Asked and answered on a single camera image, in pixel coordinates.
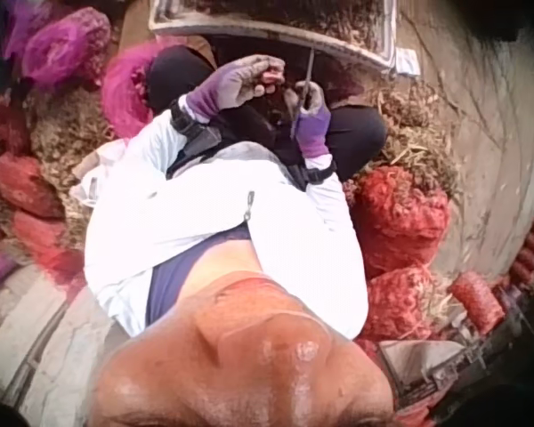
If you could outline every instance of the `purple mesh bag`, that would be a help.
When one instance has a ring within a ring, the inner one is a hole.
[[[146,69],[160,51],[178,44],[182,39],[171,36],[139,44],[110,62],[103,79],[101,103],[105,117],[120,138],[133,138],[152,120],[146,102]]]
[[[109,40],[108,18],[86,7],[42,28],[29,40],[22,74],[39,85],[56,85],[72,76],[95,81],[102,73]]]
[[[11,32],[4,49],[4,58],[21,59],[28,40],[53,18],[50,2],[32,4],[28,0],[13,0],[6,3],[11,15]]]

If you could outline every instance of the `navy shirt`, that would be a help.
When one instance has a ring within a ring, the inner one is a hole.
[[[251,240],[246,222],[234,229],[214,234],[154,268],[146,308],[147,327],[159,320],[176,304],[186,278],[200,257],[209,248],[230,240]]]

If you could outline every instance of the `white paper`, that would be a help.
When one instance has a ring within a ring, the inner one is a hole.
[[[396,47],[395,51],[395,68],[398,74],[413,77],[421,76],[421,68],[419,67],[416,51],[413,49],[404,49],[403,47]]]

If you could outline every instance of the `pink mesh bag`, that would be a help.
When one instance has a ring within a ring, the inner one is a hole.
[[[152,120],[152,111],[146,102],[146,70],[163,49],[182,44],[182,41],[166,37],[158,42],[140,44],[110,62],[103,80],[101,102],[105,117],[120,138],[133,138]]]

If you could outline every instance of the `hand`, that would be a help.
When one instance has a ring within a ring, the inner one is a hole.
[[[285,62],[267,55],[253,55],[218,68],[204,83],[190,92],[188,106],[210,119],[222,109],[234,109],[253,98],[274,93],[285,78]]]
[[[296,90],[302,92],[306,82],[296,84]],[[328,127],[330,126],[330,111],[324,101],[324,92],[316,83],[311,82],[307,100],[309,105],[305,105],[299,112],[299,122],[297,124],[295,137],[299,143],[299,148],[304,158],[315,158],[328,154],[326,138]],[[291,116],[296,112],[299,96],[292,89],[285,91],[285,103],[291,112]]]

